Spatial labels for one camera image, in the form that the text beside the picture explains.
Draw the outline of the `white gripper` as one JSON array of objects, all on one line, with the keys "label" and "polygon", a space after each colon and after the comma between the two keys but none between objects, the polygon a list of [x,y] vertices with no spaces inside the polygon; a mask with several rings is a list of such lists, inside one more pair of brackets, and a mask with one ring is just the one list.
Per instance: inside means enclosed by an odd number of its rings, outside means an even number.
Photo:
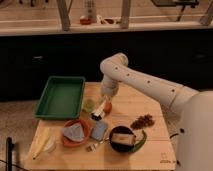
[{"label": "white gripper", "polygon": [[94,113],[91,114],[91,118],[95,121],[102,120],[102,117],[104,117],[107,113],[104,112],[104,106],[105,103],[109,102],[107,98],[105,98],[102,103],[99,105],[99,107],[95,110]]}]

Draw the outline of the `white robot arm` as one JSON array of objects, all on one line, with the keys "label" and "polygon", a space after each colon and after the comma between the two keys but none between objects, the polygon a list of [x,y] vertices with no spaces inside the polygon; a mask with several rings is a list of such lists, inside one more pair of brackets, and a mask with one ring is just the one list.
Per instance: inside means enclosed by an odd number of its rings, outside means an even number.
[{"label": "white robot arm", "polygon": [[198,91],[138,72],[128,63],[123,53],[101,61],[101,93],[113,97],[123,82],[180,114],[175,171],[213,171],[213,91]]}]

